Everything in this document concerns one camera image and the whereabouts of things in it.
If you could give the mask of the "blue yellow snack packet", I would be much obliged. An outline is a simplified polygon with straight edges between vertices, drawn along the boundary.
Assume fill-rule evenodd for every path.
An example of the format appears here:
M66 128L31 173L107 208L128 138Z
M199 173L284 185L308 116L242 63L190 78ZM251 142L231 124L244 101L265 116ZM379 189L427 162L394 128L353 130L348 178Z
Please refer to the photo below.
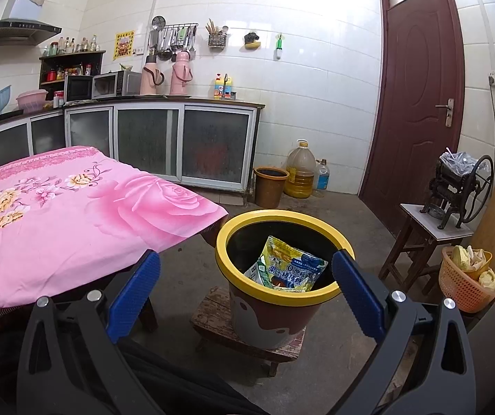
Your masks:
M277 291L310 291L328 262L269 236L262 253L244 276Z

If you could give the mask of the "yellow rimmed trash bin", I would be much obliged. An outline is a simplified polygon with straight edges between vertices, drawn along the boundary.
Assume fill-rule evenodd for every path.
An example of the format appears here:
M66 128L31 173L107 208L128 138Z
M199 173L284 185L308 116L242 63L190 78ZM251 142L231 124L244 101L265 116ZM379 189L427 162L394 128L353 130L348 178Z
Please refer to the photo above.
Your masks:
M258 210L228 220L217 235L216 260L240 339L259 349L290 343L340 294L332 275L338 251L354 254L339 230L311 215Z

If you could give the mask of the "white kitchen cabinet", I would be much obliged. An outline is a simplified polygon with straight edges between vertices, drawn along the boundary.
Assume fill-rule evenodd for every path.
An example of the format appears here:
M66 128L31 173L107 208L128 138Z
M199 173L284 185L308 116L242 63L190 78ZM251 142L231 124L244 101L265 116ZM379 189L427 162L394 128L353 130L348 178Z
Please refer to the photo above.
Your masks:
M0 166L63 147L91 146L170 181L249 190L259 103L134 96L85 101L0 121Z

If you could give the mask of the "small wooden stool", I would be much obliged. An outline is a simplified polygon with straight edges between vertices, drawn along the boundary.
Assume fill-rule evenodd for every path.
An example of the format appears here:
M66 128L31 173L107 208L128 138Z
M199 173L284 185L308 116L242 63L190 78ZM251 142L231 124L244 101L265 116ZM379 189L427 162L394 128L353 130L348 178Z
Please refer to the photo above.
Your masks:
M408 292L419 278L427 276L428 281L422 293L428 295L433 288L438 286L441 266L428 264L436 248L460 245L464 240L472 237L474 231L465 224L458 228L453 215L445 228L440 230L438 219L431 214L422 213L423 208L421 204L402 203L400 205L400 209L406 216L405 222L383 267L379 270L378 278L383 281L388 275L392 275L402 291ZM406 254L412 261L406 275L402 275L395 266L401 254Z

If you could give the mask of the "low wooden stand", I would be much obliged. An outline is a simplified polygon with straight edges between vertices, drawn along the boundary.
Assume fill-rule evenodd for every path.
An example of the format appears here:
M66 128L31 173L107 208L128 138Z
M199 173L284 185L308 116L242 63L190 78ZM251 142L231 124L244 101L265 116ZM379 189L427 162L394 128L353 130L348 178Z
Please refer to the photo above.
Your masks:
M276 376L279 365L299 358L306 333L306 328L295 336L284 329L263 330L249 304L221 287L209 290L190 322L201 336L197 350L211 341L260 359L269 378Z

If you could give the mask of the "orange plastic basket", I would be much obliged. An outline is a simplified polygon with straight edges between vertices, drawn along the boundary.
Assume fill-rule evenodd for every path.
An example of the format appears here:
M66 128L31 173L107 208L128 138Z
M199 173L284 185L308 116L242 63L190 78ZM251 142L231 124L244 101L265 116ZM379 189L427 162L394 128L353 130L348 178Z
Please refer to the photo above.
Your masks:
M478 313L495 300L495 269L490 267L490 252L471 246L446 246L441 255L441 292L454 300L461 311Z

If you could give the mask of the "large cooking oil jug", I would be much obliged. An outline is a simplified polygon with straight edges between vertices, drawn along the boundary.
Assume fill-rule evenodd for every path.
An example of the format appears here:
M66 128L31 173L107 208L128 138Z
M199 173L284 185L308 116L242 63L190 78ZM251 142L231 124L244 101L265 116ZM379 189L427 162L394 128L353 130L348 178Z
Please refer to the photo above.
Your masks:
M315 179L316 159L309 149L305 139L297 140L286 160L288 178L285 182L284 193L292 198L306 199L312 194Z

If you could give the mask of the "brown bucket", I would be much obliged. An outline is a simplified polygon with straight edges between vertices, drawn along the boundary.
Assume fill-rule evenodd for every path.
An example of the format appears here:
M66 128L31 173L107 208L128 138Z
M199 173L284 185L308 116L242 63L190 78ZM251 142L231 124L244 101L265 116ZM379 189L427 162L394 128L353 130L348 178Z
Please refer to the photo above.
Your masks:
M264 209L277 208L290 174L275 167L256 167L254 173L255 204Z

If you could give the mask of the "dark spice shelf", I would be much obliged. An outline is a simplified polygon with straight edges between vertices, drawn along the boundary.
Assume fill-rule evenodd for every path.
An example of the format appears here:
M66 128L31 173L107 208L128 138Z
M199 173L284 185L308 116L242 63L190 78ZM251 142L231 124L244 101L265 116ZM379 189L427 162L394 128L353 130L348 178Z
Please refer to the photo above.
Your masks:
M100 74L104 54L104 50L96 50L41 56L38 87L47 91L47 100L52 100L55 92L63 91L64 79L67 76Z

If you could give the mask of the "silver microwave oven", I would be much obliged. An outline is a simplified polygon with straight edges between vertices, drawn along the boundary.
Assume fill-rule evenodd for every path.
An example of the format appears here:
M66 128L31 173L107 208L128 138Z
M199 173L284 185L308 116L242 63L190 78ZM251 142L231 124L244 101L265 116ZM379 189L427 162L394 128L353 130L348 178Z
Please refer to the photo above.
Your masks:
M141 74L119 70L93 77L92 99L115 99L140 93Z

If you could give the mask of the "left pink thermos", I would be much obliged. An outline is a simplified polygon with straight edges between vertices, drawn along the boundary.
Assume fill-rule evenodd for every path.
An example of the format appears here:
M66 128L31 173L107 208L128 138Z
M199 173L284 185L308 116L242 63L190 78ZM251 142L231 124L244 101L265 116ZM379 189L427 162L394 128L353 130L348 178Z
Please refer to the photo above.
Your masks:
M141 72L140 94L156 95L158 92L158 87L164 82L165 76L157 66L157 55L148 55Z

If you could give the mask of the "pink thermos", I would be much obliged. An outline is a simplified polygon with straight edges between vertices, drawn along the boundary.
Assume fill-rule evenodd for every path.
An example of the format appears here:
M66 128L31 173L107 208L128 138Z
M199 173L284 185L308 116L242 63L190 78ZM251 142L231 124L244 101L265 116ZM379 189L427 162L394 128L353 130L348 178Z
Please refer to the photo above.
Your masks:
M188 83L193 80L192 70L189 65L190 54L181 50L176 55L176 61L172 66L171 95L185 95Z
M157 66L157 55L148 55L141 72L140 94L156 95L158 92L158 87L164 82L165 76Z

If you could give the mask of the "hanging utensil rack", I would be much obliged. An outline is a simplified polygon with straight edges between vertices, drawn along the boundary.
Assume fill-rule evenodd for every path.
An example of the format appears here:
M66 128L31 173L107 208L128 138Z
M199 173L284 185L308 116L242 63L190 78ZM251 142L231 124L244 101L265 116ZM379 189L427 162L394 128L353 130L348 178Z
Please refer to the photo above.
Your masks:
M168 24L161 15L151 21L148 34L148 55L161 61L175 62L180 52L191 54L194 50L198 24Z

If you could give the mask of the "chopstick holder basket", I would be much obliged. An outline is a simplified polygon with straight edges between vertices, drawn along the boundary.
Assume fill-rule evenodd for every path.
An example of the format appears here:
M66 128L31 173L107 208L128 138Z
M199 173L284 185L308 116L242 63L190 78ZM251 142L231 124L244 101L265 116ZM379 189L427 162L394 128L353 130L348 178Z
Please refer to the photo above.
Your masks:
M208 47L213 50L223 50L227 46L229 27L227 25L217 26L210 19L205 28L208 33Z

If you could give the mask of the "yellow wall poster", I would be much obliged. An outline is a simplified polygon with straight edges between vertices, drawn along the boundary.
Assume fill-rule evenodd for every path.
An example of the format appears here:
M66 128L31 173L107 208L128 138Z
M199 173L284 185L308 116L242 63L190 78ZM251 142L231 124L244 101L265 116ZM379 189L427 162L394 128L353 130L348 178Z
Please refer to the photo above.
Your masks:
M134 31L117 33L115 35L113 59L131 56L134 52Z

